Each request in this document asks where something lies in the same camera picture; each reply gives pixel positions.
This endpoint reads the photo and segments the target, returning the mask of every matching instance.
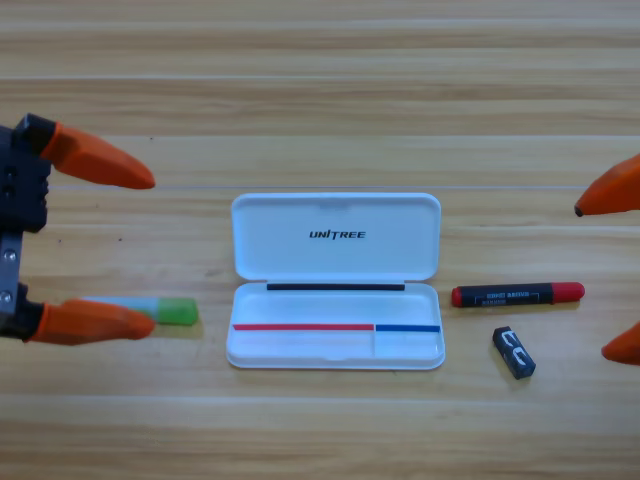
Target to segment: red line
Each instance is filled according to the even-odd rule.
[[[331,324],[331,323],[237,323],[234,330],[368,330],[373,325],[368,323]]]

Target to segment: open white case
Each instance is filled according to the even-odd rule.
[[[227,358],[243,368],[412,369],[444,362],[441,210],[423,193],[248,194],[232,207]]]

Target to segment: wooden table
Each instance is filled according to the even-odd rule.
[[[635,0],[2,0],[0,123],[106,136],[158,187],[52,176],[31,297],[186,295],[202,324],[2,342],[2,479],[635,479],[640,214],[578,219],[640,151]],[[245,371],[225,359],[245,192],[420,191],[443,206],[447,361]],[[579,306],[457,311],[459,284],[581,281]],[[491,346],[510,325],[538,369]]]

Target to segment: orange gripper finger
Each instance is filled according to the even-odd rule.
[[[40,156],[56,170],[89,182],[135,189],[155,186],[153,174],[139,160],[101,138],[60,123]]]
[[[155,322],[146,315],[118,305],[68,300],[60,306],[45,304],[34,342],[82,345],[105,340],[140,340]]]
[[[640,323],[606,344],[602,355],[613,362],[640,365]]]
[[[640,210],[640,154],[598,178],[575,206],[579,217],[629,210]]]

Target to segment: metal screw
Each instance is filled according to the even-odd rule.
[[[2,254],[2,258],[4,258],[7,262],[15,262],[18,258],[15,250],[5,250]]]

